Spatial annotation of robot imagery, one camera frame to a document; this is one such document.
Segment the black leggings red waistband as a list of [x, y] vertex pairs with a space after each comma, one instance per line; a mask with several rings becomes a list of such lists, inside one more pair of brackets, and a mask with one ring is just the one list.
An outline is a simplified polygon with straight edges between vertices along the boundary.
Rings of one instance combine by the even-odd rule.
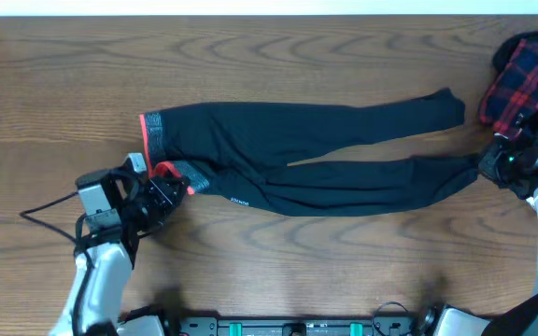
[[397, 161], [326, 161], [374, 145], [460, 126], [449, 90], [354, 107], [216, 102], [139, 118], [150, 168], [187, 176], [197, 193], [291, 217], [362, 217], [438, 203], [477, 179], [475, 154]]

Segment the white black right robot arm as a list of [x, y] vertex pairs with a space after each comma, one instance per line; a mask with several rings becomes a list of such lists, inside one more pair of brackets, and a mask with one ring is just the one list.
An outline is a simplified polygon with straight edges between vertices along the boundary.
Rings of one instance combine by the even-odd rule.
[[[536, 213], [538, 229], [538, 138], [520, 143], [496, 135], [481, 153], [478, 169], [499, 188], [510, 189], [529, 203]], [[423, 320], [431, 323], [425, 335], [538, 336], [538, 243], [535, 284], [529, 299], [490, 318], [445, 305], [439, 311], [431, 310]]]

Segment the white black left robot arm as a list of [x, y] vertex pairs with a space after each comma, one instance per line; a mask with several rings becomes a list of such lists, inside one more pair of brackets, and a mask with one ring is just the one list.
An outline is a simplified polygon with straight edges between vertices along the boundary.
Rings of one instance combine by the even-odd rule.
[[139, 241], [161, 229], [188, 193], [186, 177], [144, 180], [118, 170], [76, 180], [85, 214], [76, 224], [76, 275], [51, 335], [178, 335], [160, 308], [120, 317]]

